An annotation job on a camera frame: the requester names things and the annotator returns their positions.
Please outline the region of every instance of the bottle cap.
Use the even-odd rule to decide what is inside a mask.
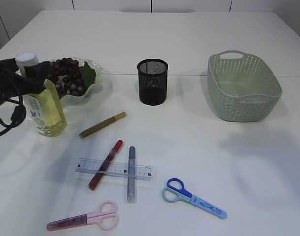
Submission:
[[[38,58],[37,55],[33,52],[23,52],[16,55],[16,63],[18,67],[23,68],[24,66],[33,66],[37,65]]]

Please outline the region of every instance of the basket handle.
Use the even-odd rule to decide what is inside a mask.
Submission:
[[[269,103],[272,100],[272,97],[260,94],[249,95],[238,99],[240,103]]]
[[[246,53],[243,53],[243,52],[241,52],[241,51],[238,51],[238,50],[228,50],[228,51],[225,51],[225,52],[219,53],[219,54],[218,54],[218,56],[219,56],[219,58],[220,58],[220,59],[223,59],[223,58],[221,58],[220,56],[222,56],[222,55],[224,55],[224,54],[228,54],[228,53],[236,53],[236,54],[241,54],[241,55],[243,55],[241,58],[243,58],[245,55],[247,55]]]

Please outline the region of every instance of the grapes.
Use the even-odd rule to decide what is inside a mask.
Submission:
[[[59,94],[61,94],[61,95],[66,95],[67,94],[67,89],[65,89],[65,88],[61,88],[60,90],[59,90]]]
[[[84,93],[84,92],[85,92],[85,86],[84,86],[84,85],[79,85],[79,86],[77,87],[77,91],[78,91],[79,93]]]
[[[75,83],[72,83],[70,85],[70,90],[72,91],[72,90],[76,90],[76,89],[77,89],[77,85]]]
[[[56,85],[56,89],[57,89],[57,90],[60,90],[60,89],[62,89],[62,85],[61,85],[61,83],[56,83],[55,85]]]
[[[67,66],[68,68],[71,68],[71,67],[72,67],[72,62],[71,62],[71,61],[67,61],[67,62],[66,62],[66,66]]]
[[[71,95],[73,96],[80,96],[80,93],[78,91],[71,91]]]
[[[74,60],[74,61],[72,62],[72,65],[73,65],[73,66],[78,66],[78,65],[79,65],[79,62],[78,62],[77,60]]]
[[[60,69],[60,65],[58,64],[58,63],[56,63],[55,65],[54,65],[54,70],[59,70]]]
[[[82,77],[82,74],[81,74],[80,71],[76,71],[76,72],[75,72],[75,75],[76,75],[77,78],[81,78],[81,77]]]
[[[52,79],[51,79],[51,81],[53,83],[58,82],[58,80],[59,80],[58,76],[53,76]]]
[[[72,58],[62,58],[51,63],[52,70],[47,75],[57,89],[59,98],[65,95],[83,96],[87,87],[80,72],[79,62]]]
[[[69,76],[66,76],[66,77],[63,78],[63,82],[64,83],[67,83],[69,81],[70,81],[70,77]]]
[[[76,85],[83,85],[83,84],[84,84],[84,81],[83,81],[83,79],[77,78],[77,79],[75,80],[75,84],[76,84]]]
[[[67,67],[63,67],[63,68],[60,69],[60,74],[61,75],[68,75],[68,73],[69,73],[69,70],[68,70]]]

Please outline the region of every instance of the white bowl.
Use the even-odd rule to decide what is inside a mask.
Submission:
[[[84,62],[87,62],[88,65],[95,70],[96,72],[96,77],[95,77],[95,81],[93,84],[91,84],[88,88],[87,88],[87,91],[85,93],[85,95],[83,96],[80,96],[80,97],[76,97],[76,96],[72,96],[72,95],[66,95],[64,96],[60,102],[61,102],[61,105],[62,107],[67,107],[67,106],[70,106],[70,105],[77,105],[79,103],[82,103],[86,97],[96,93],[96,92],[99,92],[100,91],[100,84],[102,83],[103,81],[103,78],[102,78],[102,74],[101,74],[101,71],[102,71],[102,67],[100,65],[98,65],[97,63],[93,62],[92,60],[87,60],[87,59],[82,59],[82,58],[77,58],[77,57],[71,57],[72,60],[77,60],[79,62],[79,66],[84,66]],[[62,81],[64,76],[60,76],[59,77],[59,82],[63,85],[64,82]]]

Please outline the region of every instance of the basket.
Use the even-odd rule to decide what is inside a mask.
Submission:
[[[222,58],[224,54],[241,58]],[[210,56],[208,90],[218,116],[231,122],[256,122],[264,119],[277,104],[282,88],[257,56],[226,51]]]

